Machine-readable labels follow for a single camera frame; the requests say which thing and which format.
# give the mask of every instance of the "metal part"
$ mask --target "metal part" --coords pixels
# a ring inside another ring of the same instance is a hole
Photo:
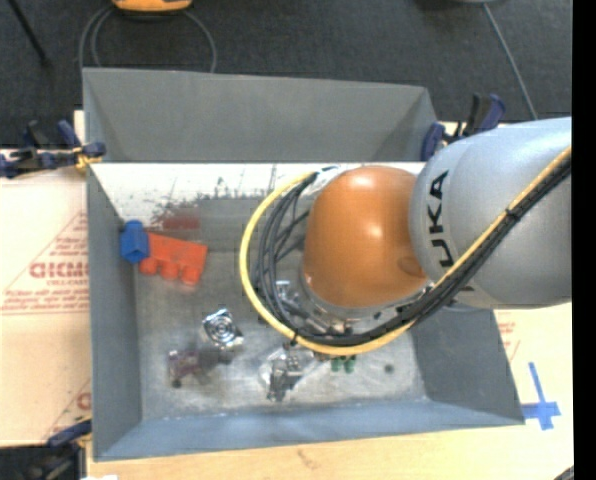
[[[167,356],[169,380],[175,388],[182,379],[194,375],[201,383],[206,374],[219,364],[230,364],[240,351],[244,338],[227,308],[206,316],[202,321],[200,340],[184,350],[171,350]]]
[[[317,333],[333,332],[344,334],[348,322],[342,318],[332,315],[322,308],[312,306],[311,310],[305,309],[302,304],[300,292],[291,289],[291,281],[281,279],[276,281],[278,298],[284,304],[287,312],[302,319],[301,327]]]
[[[323,357],[311,350],[291,345],[280,348],[271,354],[261,367],[261,378],[267,386],[267,399],[282,402],[288,391],[319,364]]]
[[[242,333],[227,308],[220,308],[206,316],[202,325],[209,339],[221,348],[233,348],[242,344]]]

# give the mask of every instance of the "metal object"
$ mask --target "metal object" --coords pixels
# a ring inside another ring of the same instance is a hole
[[[220,308],[205,317],[202,326],[209,339],[219,347],[233,348],[243,341],[242,333],[227,308]]]
[[[167,356],[169,380],[175,388],[182,379],[194,375],[201,383],[219,364],[230,364],[240,351],[244,337],[227,308],[206,316],[198,343],[185,350],[171,350]]]
[[[288,391],[322,363],[322,358],[302,347],[282,347],[271,354],[261,368],[261,377],[267,385],[267,399],[282,402]]]

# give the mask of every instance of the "gray bin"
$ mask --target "gray bin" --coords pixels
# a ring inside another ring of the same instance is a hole
[[[258,324],[235,266],[255,197],[204,199],[193,238],[209,244],[209,256],[193,293],[137,274],[119,255],[128,219],[154,222],[174,186],[192,186],[203,169],[219,176],[225,162],[255,170],[270,162],[417,161],[434,121],[426,90],[132,70],[84,75],[88,140],[109,147],[88,175],[95,460],[523,422],[491,311],[443,310],[360,356],[352,375],[319,370],[320,380],[307,377],[287,403],[260,396],[257,361],[282,340]],[[187,163],[163,166],[173,161]],[[192,381],[174,390],[167,350],[183,346],[221,304],[245,335],[240,363],[217,368],[214,387]]]

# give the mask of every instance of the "blue tape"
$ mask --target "blue tape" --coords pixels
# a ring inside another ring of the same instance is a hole
[[[545,400],[545,394],[542,391],[540,385],[540,379],[538,378],[538,371],[534,363],[529,363],[529,371],[531,377],[534,380],[534,386],[538,393],[538,403],[535,404],[522,404],[522,413],[525,419],[537,419],[540,423],[541,430],[551,430],[554,428],[552,418],[554,416],[560,416],[560,409],[556,402],[547,402]]]

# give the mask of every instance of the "black cable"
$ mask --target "black cable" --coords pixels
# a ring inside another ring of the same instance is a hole
[[[80,35],[80,42],[78,47],[78,68],[80,72],[82,72],[84,68],[85,45],[87,42],[87,38],[90,34],[90,51],[94,64],[98,67],[102,65],[100,62],[100,56],[98,55],[98,34],[103,23],[109,18],[109,16],[112,14],[114,10],[115,7],[113,4],[105,5],[104,7],[96,11],[85,25],[85,28]],[[204,23],[200,21],[200,19],[198,19],[196,16],[194,16],[191,12],[182,11],[181,14],[183,14],[187,19],[194,22],[205,36],[205,39],[207,40],[207,43],[209,44],[209,48],[211,50],[211,65],[209,67],[209,73],[214,73],[218,64],[218,49],[216,47],[216,42],[214,41],[213,36],[209,32],[209,29],[207,29],[207,27],[204,25]]]
[[[491,24],[492,28],[494,29],[496,38],[498,39],[498,41],[500,42],[500,45],[502,46],[502,49],[505,53],[505,57],[507,57],[507,61],[509,62],[511,69],[514,73],[514,77],[516,78],[516,81],[518,82],[518,85],[520,86],[520,91],[522,93],[523,100],[524,100],[525,104],[527,105],[527,108],[529,110],[531,118],[533,120],[537,120],[538,114],[534,108],[531,97],[529,96],[529,91],[527,90],[527,87],[526,87],[525,82],[522,78],[522,75],[520,74],[520,70],[518,69],[518,66],[516,65],[514,56],[511,53],[511,50],[509,49],[509,46],[507,45],[507,41],[505,40],[504,36],[502,35],[502,32],[500,31],[500,27],[498,26],[498,23],[496,22],[496,19],[494,18],[493,13],[491,12],[491,9],[487,5],[490,3],[499,2],[501,0],[448,0],[448,1],[458,2],[458,3],[462,3],[462,4],[482,5],[482,7],[487,15],[487,19],[489,20],[489,23]]]

